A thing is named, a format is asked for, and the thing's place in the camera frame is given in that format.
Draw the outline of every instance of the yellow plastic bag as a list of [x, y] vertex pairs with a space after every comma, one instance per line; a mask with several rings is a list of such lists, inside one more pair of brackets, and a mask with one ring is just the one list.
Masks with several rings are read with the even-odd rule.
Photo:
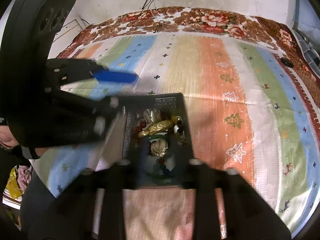
[[10, 171], [10, 177], [7, 183], [7, 190], [13, 199], [22, 196], [21, 190], [19, 189], [17, 178], [16, 178], [16, 168]]

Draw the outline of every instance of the floral blanket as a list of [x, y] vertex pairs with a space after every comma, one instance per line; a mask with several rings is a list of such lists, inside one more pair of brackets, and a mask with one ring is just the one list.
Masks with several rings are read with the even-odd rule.
[[[305, 83], [318, 77], [292, 52], [290, 30], [272, 36], [262, 20], [204, 8], [134, 12], [89, 26], [58, 57], [91, 58], [140, 77], [134, 86], [89, 80], [63, 87], [85, 97], [182, 92], [195, 156], [236, 168], [295, 236], [319, 203], [319, 87], [309, 91]], [[49, 149], [34, 167], [57, 196], [81, 169], [97, 167], [102, 149]], [[191, 239], [193, 202], [192, 190], [126, 191], [128, 238]], [[219, 208], [225, 237], [222, 202]]]

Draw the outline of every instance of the colorful striped fabric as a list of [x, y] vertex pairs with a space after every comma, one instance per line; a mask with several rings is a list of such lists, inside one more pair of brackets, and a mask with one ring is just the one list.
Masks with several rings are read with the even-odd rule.
[[[72, 56], [140, 78], [134, 86], [89, 80], [64, 90], [89, 98], [182, 92], [197, 158], [217, 169], [236, 168], [293, 236], [313, 213], [319, 203], [320, 111], [296, 73], [279, 61], [281, 52], [214, 34], [161, 33], [110, 38], [80, 46]], [[98, 163], [97, 149], [57, 147], [34, 166], [57, 196], [81, 169]], [[139, 239], [190, 239], [192, 191], [141, 190], [126, 197], [127, 232], [143, 231]], [[150, 201], [134, 208], [140, 198]], [[164, 201], [171, 203], [169, 211], [159, 206]], [[223, 221], [222, 202], [219, 207]], [[169, 218], [175, 222], [166, 223]]]

